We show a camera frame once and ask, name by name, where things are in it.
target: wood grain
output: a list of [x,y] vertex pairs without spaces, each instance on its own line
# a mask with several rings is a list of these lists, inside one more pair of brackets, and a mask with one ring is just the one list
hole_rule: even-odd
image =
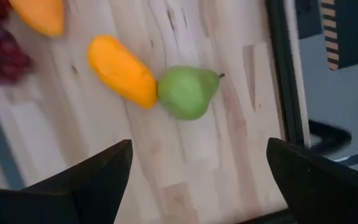
[[[13,16],[36,67],[0,89],[0,120],[27,184],[122,139],[134,162],[116,223],[234,223],[285,207],[265,148],[283,138],[265,6],[260,0],[67,0],[66,32],[42,37]],[[208,112],[184,122],[145,111],[101,83],[86,61],[116,36],[156,78],[173,65],[225,73]]]

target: wooden table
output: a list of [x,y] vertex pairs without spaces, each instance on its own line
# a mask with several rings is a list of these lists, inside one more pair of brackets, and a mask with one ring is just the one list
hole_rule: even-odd
[[[132,172],[116,223],[234,223],[285,207],[270,173],[269,137],[283,138],[261,0],[66,0],[65,36],[9,24],[35,60],[19,86],[0,88],[0,121],[27,185],[122,139]],[[101,83],[86,61],[92,37],[112,34],[154,72],[194,65],[225,73],[208,112],[176,121],[142,110]]]

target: green pear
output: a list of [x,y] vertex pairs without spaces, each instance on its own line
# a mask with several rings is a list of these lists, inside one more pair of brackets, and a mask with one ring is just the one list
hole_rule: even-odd
[[202,117],[219,87],[217,73],[191,66],[169,68],[158,81],[158,97],[162,106],[177,119]]

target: pear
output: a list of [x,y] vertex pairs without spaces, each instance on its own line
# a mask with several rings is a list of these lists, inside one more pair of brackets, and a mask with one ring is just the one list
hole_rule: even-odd
[[223,76],[207,69],[174,66],[158,81],[158,97],[176,119],[195,120],[207,111],[219,88],[219,78]]

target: black and yellow striped object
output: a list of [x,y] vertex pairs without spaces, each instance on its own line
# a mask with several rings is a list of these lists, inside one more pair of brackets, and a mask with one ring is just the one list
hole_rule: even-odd
[[320,0],[331,70],[358,64],[358,0]]

